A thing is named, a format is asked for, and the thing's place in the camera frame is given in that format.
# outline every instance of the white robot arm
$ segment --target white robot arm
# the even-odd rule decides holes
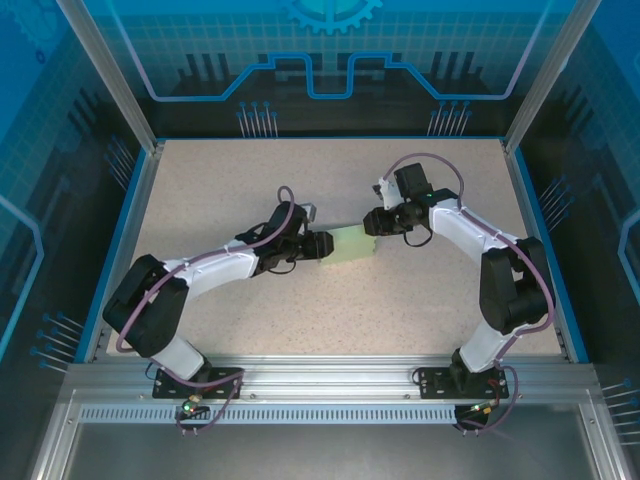
[[[453,356],[452,370],[457,369],[457,383],[464,390],[469,377],[493,368],[509,340],[547,313],[544,295],[522,262],[496,234],[487,233],[468,217],[517,244],[550,285],[544,249],[536,238],[521,240],[491,226],[462,205],[450,190],[434,191],[420,164],[396,170],[394,175],[395,181],[381,178],[373,187],[384,207],[367,214],[365,231],[374,236],[406,235],[422,225],[431,235],[448,238],[481,268],[480,309],[484,320]],[[522,279],[516,280],[513,271],[522,273]]]
[[[152,359],[182,380],[208,380],[211,365],[207,359],[176,334],[185,304],[225,283],[270,272],[281,261],[292,264],[324,258],[333,252],[329,233],[308,230],[315,217],[313,205],[294,204],[291,218],[283,227],[289,209],[290,202],[280,203],[268,222],[237,235],[219,254],[167,261],[152,255],[138,258],[107,303],[105,321],[121,332],[145,294],[169,272],[184,266],[145,305],[125,339],[142,357]]]

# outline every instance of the speckled tabletop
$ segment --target speckled tabletop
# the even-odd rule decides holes
[[[172,140],[166,143],[134,258],[192,256],[268,220],[276,190],[318,208],[312,228],[358,224],[380,201],[371,190],[399,157],[432,152],[462,172],[467,206],[504,231],[525,228],[498,140]],[[458,191],[447,167],[425,159],[434,188]],[[415,240],[420,234],[415,232]],[[442,237],[409,248],[379,239],[374,256],[291,275],[263,274],[190,302],[179,332],[210,354],[437,354],[461,346],[482,321],[480,271]],[[112,335],[108,353],[115,352]],[[552,354],[553,329],[513,353]]]

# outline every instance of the gray floor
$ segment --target gray floor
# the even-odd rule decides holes
[[[518,407],[509,435],[451,426],[219,426],[182,438],[167,426],[87,425],[67,480],[497,480],[595,478],[573,410]]]

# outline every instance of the blue gear graphic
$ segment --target blue gear graphic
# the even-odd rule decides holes
[[[382,6],[382,0],[283,0],[289,20],[298,20],[300,28],[311,27],[313,33],[360,28],[362,19],[373,18],[372,10]]]
[[[0,0],[0,13],[12,13],[21,32],[37,47],[55,37],[56,9],[54,0]]]

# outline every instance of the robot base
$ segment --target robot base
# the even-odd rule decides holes
[[[219,378],[227,377],[229,375],[233,375],[234,373],[242,372],[241,368],[211,368],[209,371],[209,378],[206,380],[208,382],[212,382]],[[222,385],[218,385],[217,387],[211,388],[209,390],[199,390],[198,393],[202,395],[202,398],[205,400],[226,400],[229,398],[231,394],[231,390],[237,382],[238,379],[230,382],[223,383]],[[240,391],[242,390],[242,386],[238,388],[238,391],[235,393],[233,398],[240,398]],[[196,393],[196,389],[193,387],[187,387],[176,382],[169,375],[164,373],[162,370],[158,369],[156,373],[156,381],[153,386],[153,398],[163,398],[163,399],[177,399],[184,400],[188,398],[189,395],[193,395]]]
[[[413,372],[413,383],[420,387],[422,400],[491,400],[496,398],[496,391],[489,380],[495,380],[500,385],[500,398],[509,398],[509,388],[503,371],[495,368],[482,373],[474,373],[471,388],[460,391],[447,367],[417,368]]]

